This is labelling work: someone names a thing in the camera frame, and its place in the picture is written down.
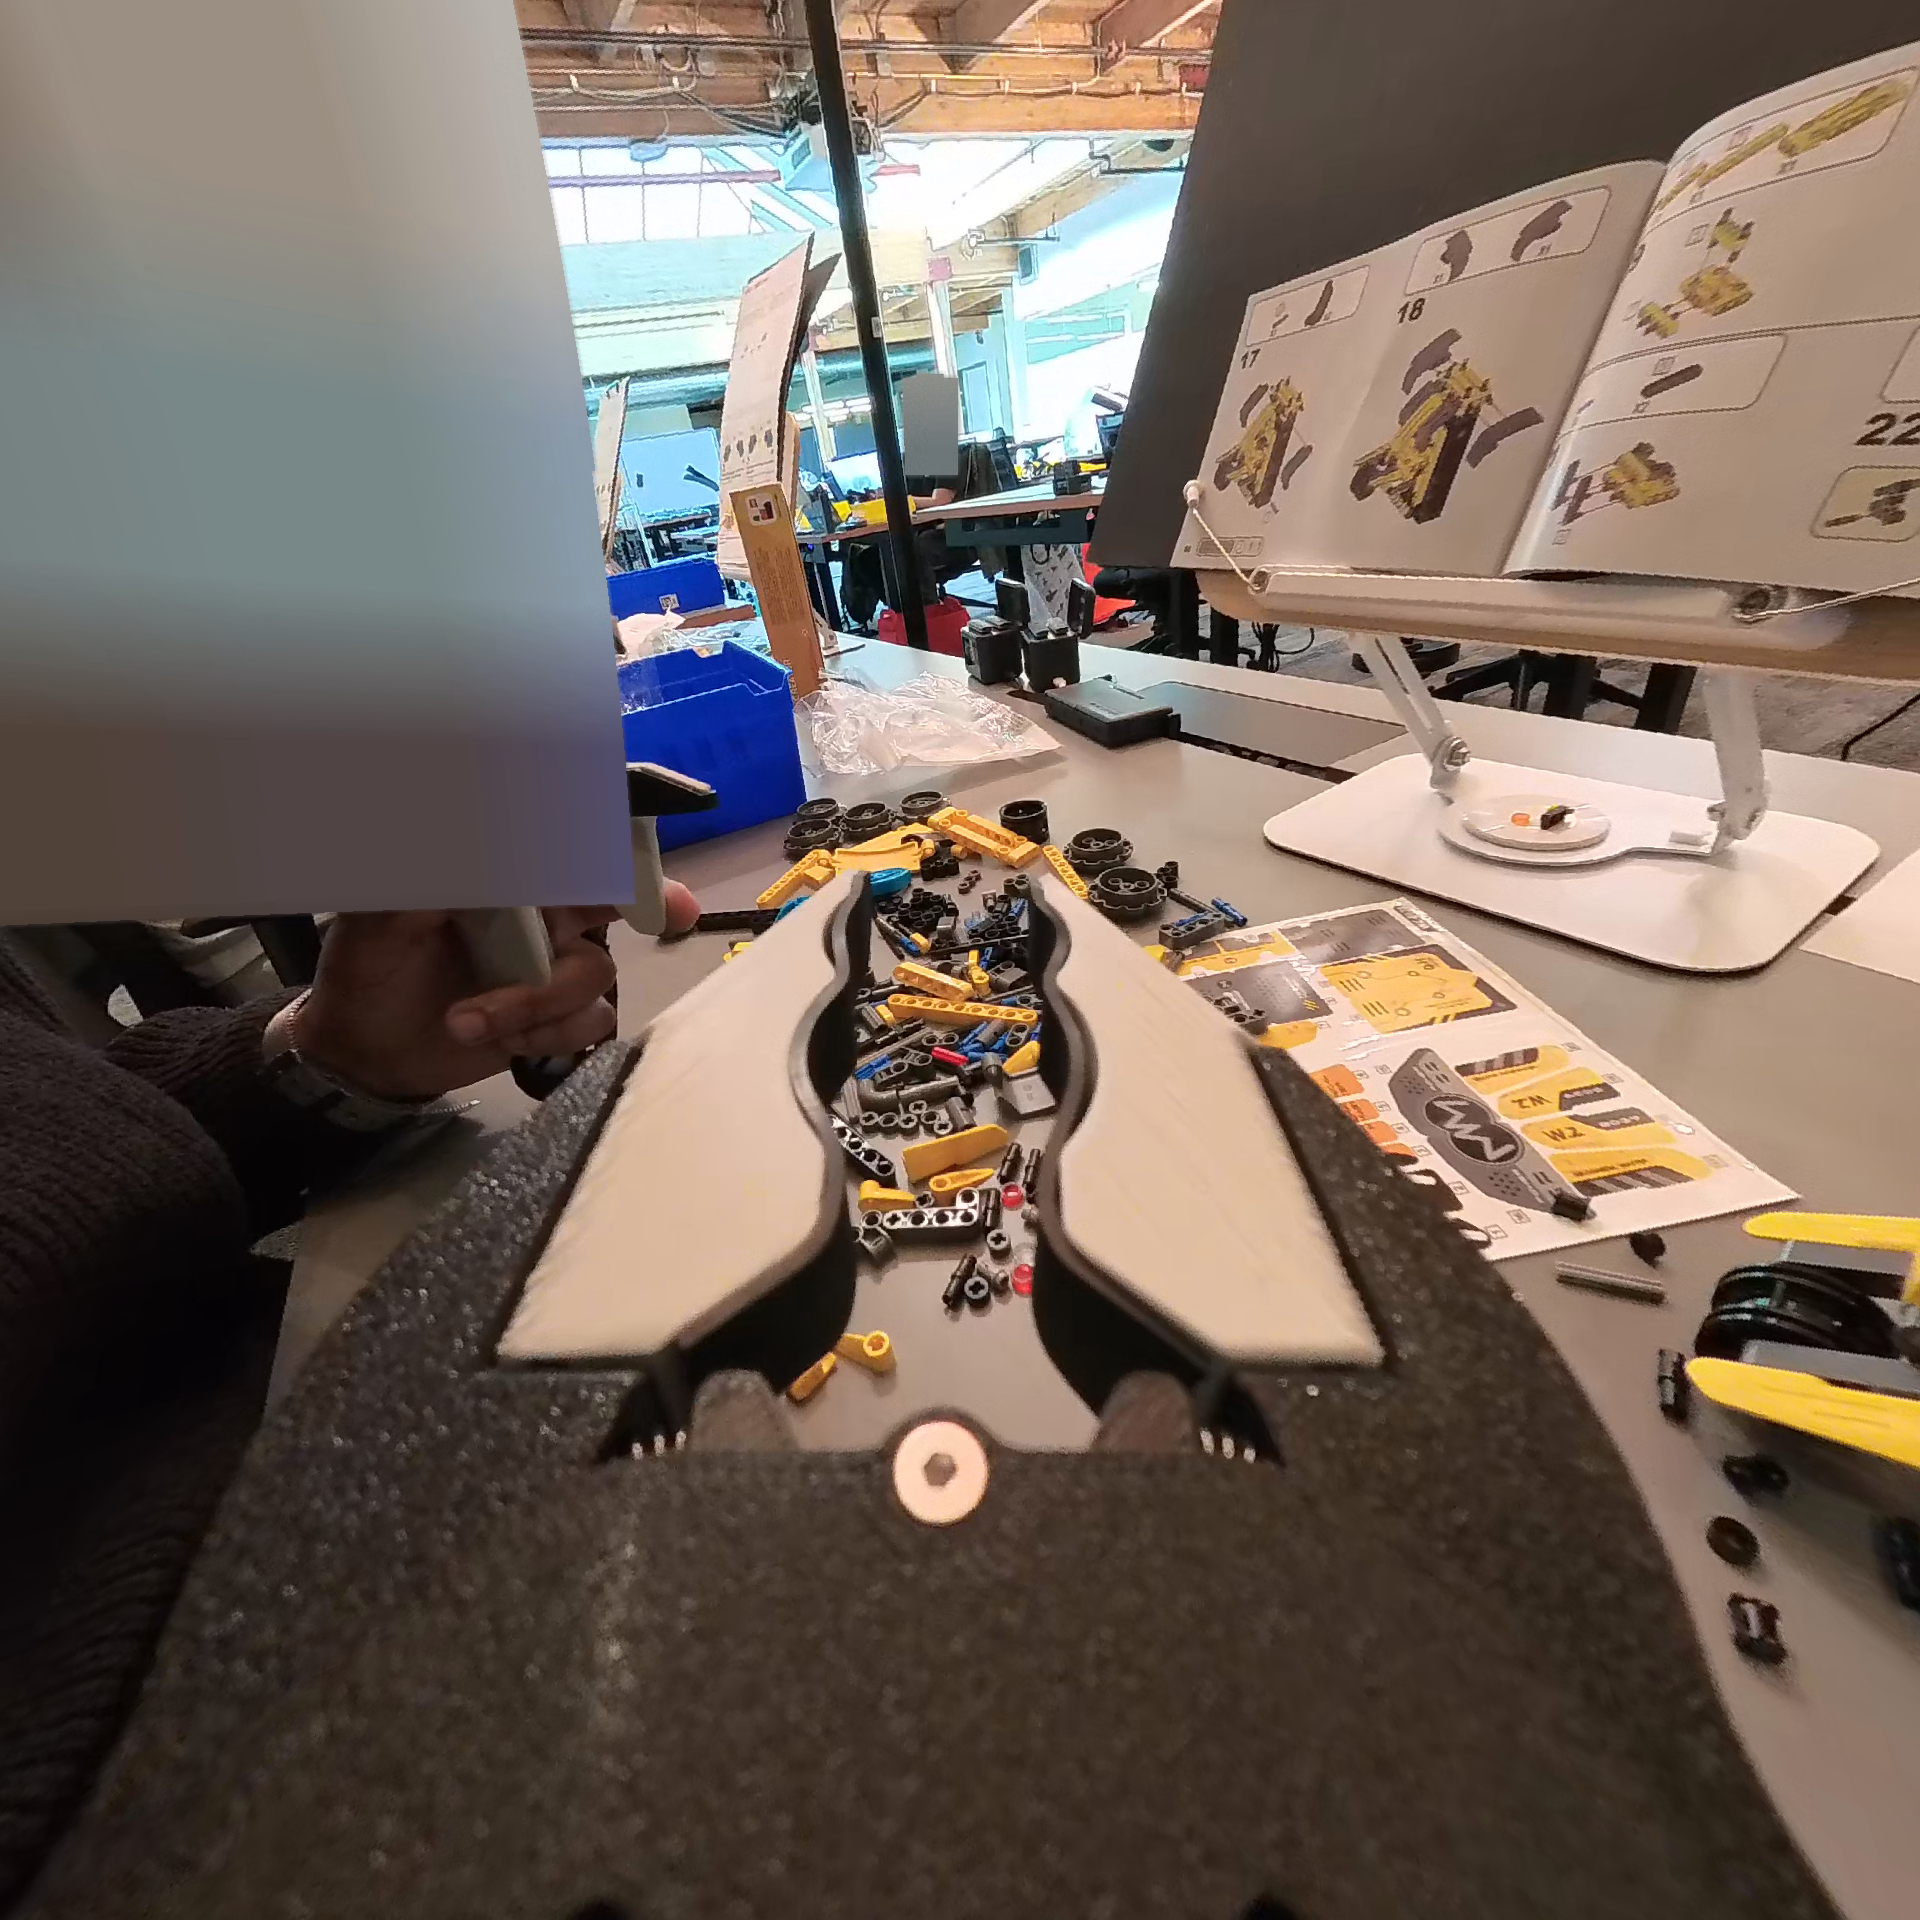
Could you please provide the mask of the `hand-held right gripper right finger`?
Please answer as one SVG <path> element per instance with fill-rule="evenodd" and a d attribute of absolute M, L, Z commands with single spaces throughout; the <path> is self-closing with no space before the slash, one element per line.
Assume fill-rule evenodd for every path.
<path fill-rule="evenodd" d="M 1385 1340 L 1241 1035 L 1056 879 L 1035 882 L 1041 1254 L 1201 1371 L 1377 1370 Z"/>

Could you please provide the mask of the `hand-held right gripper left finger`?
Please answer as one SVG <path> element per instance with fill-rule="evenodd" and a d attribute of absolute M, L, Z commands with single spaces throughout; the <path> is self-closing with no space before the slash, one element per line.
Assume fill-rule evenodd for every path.
<path fill-rule="evenodd" d="M 634 1361 L 784 1391 L 847 1326 L 854 1240 L 827 1099 L 871 936 L 862 879 L 815 898 L 639 1035 L 496 1342 L 507 1364 Z"/>

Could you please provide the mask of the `pile of small building pieces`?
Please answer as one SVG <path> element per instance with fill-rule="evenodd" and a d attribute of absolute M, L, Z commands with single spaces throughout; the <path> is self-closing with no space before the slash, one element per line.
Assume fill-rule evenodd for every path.
<path fill-rule="evenodd" d="M 853 1052 L 829 1115 L 847 1154 L 862 1268 L 859 1307 L 837 1356 L 789 1400 L 811 1401 L 833 1371 L 880 1376 L 904 1347 L 923 1401 L 1007 1374 L 1014 1408 L 1154 1371 L 1211 1385 L 1152 1336 L 1071 1284 L 1041 1254 L 1037 1180 L 1053 1115 L 1039 1076 L 1039 971 L 1031 951 L 1035 882 L 1056 879 L 1121 936 L 1170 905 L 1170 871 L 1137 871 L 1113 827 L 1058 846 L 1041 801 L 999 812 L 931 791 L 897 807 L 809 802 L 785 838 L 797 868 L 751 916 L 768 930 L 829 868 L 871 882 L 873 969 L 854 985 Z"/>

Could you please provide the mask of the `person's left forearm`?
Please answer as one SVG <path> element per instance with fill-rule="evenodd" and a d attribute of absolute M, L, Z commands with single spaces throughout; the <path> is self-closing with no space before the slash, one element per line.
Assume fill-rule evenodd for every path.
<path fill-rule="evenodd" d="M 86 1046 L 5 946 L 5 1905 L 115 1740 L 259 1411 L 283 1283 L 254 1247 L 319 1143 L 266 1086 L 279 1008 Z"/>

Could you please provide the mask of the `person's left hand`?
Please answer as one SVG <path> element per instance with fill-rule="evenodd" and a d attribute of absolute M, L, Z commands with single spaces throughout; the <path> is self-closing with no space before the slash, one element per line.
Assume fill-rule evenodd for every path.
<path fill-rule="evenodd" d="M 599 905 L 549 905 L 550 975 L 483 990 L 450 913 L 339 914 L 312 987 L 266 1030 L 353 1095 L 418 1105 L 478 1086 L 517 1058 L 567 1058 L 614 1034 L 614 960 Z"/>

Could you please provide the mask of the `silver wristwatch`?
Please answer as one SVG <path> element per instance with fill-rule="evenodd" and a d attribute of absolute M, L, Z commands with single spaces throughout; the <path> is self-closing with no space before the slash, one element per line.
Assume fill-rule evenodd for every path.
<path fill-rule="evenodd" d="M 442 1097 L 385 1097 L 371 1095 L 345 1082 L 334 1071 L 307 1058 L 299 1048 L 299 1022 L 311 990 L 289 996 L 270 1020 L 262 1035 L 262 1065 L 266 1083 L 274 1094 L 299 1110 L 315 1115 L 325 1124 L 358 1135 L 383 1136 L 423 1123 L 427 1118 L 446 1118 L 450 1110 Z"/>

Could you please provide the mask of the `yellow sticker sheet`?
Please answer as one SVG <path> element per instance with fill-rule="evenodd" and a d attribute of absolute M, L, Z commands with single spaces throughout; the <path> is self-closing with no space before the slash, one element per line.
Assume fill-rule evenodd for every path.
<path fill-rule="evenodd" d="M 1145 954 L 1285 1049 L 1490 1259 L 1795 1201 L 1409 900 L 1186 916 Z"/>

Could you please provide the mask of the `clear plastic bag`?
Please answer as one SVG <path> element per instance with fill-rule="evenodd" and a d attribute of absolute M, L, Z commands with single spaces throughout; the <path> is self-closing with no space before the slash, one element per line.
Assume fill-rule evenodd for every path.
<path fill-rule="evenodd" d="M 1029 761 L 1058 742 L 1031 715 L 958 680 L 866 688 L 843 680 L 795 705 L 801 760 L 825 777 L 894 777 Z"/>
<path fill-rule="evenodd" d="M 657 705 L 657 660 L 693 652 L 711 656 L 728 641 L 750 641 L 758 631 L 753 608 L 726 603 L 704 611 L 619 616 L 613 623 L 621 708 Z"/>

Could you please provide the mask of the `tall cardboard box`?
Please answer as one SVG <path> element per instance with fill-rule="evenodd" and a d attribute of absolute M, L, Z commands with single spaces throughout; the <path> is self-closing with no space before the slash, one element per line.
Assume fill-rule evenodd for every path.
<path fill-rule="evenodd" d="M 811 249 L 806 234 L 746 281 L 736 307 L 715 547 L 721 574 L 751 584 L 758 623 L 795 699 L 813 695 L 825 678 L 795 524 L 800 441 L 785 410 L 811 310 L 833 268 L 833 256 L 815 268 Z"/>

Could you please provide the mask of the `flat black box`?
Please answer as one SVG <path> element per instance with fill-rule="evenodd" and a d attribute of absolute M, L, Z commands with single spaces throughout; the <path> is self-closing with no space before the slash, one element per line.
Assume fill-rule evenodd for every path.
<path fill-rule="evenodd" d="M 1184 728 L 1176 706 L 1113 680 L 1045 688 L 1039 705 L 1048 721 L 1104 750 L 1176 736 Z"/>

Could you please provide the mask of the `white book stand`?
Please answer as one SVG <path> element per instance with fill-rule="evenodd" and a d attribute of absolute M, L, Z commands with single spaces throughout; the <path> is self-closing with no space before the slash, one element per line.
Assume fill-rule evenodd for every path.
<path fill-rule="evenodd" d="M 1201 568 L 1221 611 L 1299 618 L 1360 638 L 1411 753 L 1264 826 L 1298 857 L 1467 905 L 1657 969 L 1762 969 L 1863 879 L 1878 843 L 1776 812 L 1755 684 L 1858 665 L 1859 642 L 1914 635 L 1914 608 L 1783 591 L 1634 582 L 1447 578 L 1338 568 Z M 1402 635 L 1506 641 L 1563 656 L 1696 665 L 1719 796 L 1565 775 L 1475 753 L 1409 668 Z"/>

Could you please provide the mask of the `yellow toy vehicle model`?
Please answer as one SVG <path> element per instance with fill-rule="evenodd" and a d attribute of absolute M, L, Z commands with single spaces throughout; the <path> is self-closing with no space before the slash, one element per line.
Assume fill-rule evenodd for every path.
<path fill-rule="evenodd" d="M 1673 1364 L 1682 1403 L 1798 1446 L 1851 1487 L 1893 1598 L 1918 1606 L 1918 1220 L 1766 1211 L 1743 1231 L 1777 1247 L 1728 1268 Z"/>

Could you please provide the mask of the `grey background desk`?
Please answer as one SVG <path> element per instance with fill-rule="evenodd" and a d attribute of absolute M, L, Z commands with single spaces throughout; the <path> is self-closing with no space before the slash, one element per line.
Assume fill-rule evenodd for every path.
<path fill-rule="evenodd" d="M 1035 598 L 1062 606 L 1066 584 L 1090 578 L 1088 543 L 1101 496 L 1104 481 L 1097 476 L 1073 492 L 1035 484 L 918 508 L 918 584 L 936 595 L 965 572 L 977 570 L 989 582 L 1010 572 Z"/>

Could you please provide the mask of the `white printed papers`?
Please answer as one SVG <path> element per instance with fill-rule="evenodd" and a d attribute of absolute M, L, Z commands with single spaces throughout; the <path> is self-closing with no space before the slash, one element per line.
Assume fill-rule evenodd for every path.
<path fill-rule="evenodd" d="M 1858 900 L 1821 922 L 1803 939 L 1803 951 L 1918 984 L 1918 873 L 1920 856 L 1913 851 Z"/>

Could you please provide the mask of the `black vertical pole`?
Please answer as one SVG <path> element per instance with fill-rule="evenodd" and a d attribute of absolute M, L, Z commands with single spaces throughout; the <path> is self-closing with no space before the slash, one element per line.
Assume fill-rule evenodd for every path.
<path fill-rule="evenodd" d="M 856 351 L 871 398 L 871 431 L 880 466 L 880 500 L 883 508 L 881 531 L 887 537 L 883 578 L 896 591 L 896 611 L 902 623 L 902 638 L 906 647 L 927 652 L 920 555 L 904 487 L 894 379 L 883 345 L 880 288 L 866 219 L 866 192 L 856 170 L 856 138 L 853 134 L 853 112 L 847 104 L 847 81 L 837 35 L 833 2 L 803 2 L 801 11 L 806 22 L 813 88 L 818 92 L 823 116 L 832 195 L 843 236 Z"/>

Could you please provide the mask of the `building instruction booklet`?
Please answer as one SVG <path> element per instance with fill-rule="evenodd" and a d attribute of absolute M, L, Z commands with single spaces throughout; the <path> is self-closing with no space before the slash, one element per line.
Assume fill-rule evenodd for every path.
<path fill-rule="evenodd" d="M 1914 598 L 1914 62 L 1251 295 L 1174 561 Z"/>

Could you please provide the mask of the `black partition panel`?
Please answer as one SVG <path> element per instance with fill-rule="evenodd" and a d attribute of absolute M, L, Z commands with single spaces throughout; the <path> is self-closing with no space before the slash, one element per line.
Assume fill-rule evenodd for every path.
<path fill-rule="evenodd" d="M 1167 564 L 1249 295 L 1914 35 L 1914 2 L 1222 6 L 1094 561 Z"/>

